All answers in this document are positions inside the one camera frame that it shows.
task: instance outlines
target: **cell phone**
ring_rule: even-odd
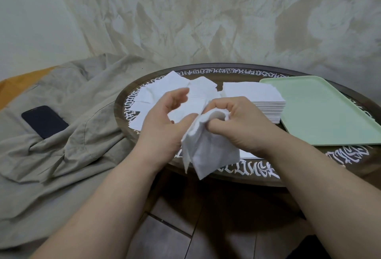
[[[69,125],[47,105],[23,112],[21,117],[42,137],[46,139],[63,131]]]

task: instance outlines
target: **light green plastic tray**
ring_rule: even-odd
[[[318,76],[264,78],[286,100],[287,131],[314,146],[381,144],[381,126]]]

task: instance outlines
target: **smartphone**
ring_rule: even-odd
[[[43,139],[51,137],[69,126],[54,110],[46,105],[23,112],[21,117]]]

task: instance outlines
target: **wall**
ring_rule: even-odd
[[[0,80],[90,55],[62,0],[0,0]]]
[[[295,69],[381,103],[381,0],[64,0],[93,54]]]

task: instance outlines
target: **person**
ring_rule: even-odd
[[[174,124],[167,116],[188,91],[168,92],[157,102],[131,153],[32,258],[126,256],[155,175],[197,117]],[[332,258],[381,258],[381,191],[271,123],[245,97],[215,99],[204,113],[215,107],[228,109],[230,120],[214,119],[207,129],[271,162]]]

